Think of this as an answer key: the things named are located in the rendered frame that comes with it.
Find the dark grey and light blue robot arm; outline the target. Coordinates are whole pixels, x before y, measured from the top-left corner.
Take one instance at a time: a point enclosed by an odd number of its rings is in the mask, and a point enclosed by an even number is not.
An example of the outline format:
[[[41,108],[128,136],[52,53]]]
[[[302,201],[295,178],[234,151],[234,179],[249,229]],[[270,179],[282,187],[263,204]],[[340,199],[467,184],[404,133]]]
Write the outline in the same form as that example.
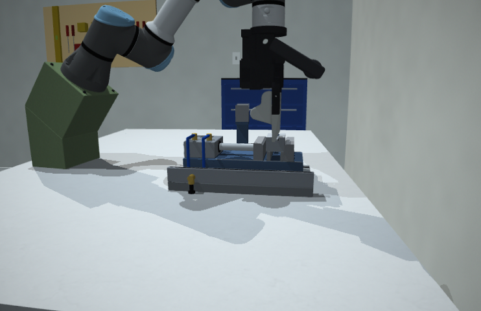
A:
[[[252,3],[252,27],[285,27],[285,0],[219,0],[225,7]],[[103,92],[110,79],[111,63],[117,54],[155,72],[164,70],[174,56],[174,35],[199,0],[166,0],[153,21],[143,29],[132,16],[109,5],[100,7],[80,47],[69,55],[60,70],[72,83]],[[325,68],[282,41],[274,38],[269,50],[319,79]]]

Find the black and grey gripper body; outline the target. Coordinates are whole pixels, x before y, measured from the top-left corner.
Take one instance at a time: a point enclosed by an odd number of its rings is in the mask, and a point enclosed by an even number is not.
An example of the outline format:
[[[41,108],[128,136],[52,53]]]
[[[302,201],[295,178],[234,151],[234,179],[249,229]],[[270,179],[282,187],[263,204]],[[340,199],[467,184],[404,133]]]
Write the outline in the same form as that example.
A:
[[[276,71],[281,71],[281,88],[284,80],[285,59],[269,50],[274,38],[287,35],[287,28],[257,26],[241,29],[242,59],[240,60],[241,89],[271,88]],[[263,40],[268,42],[263,44]]]

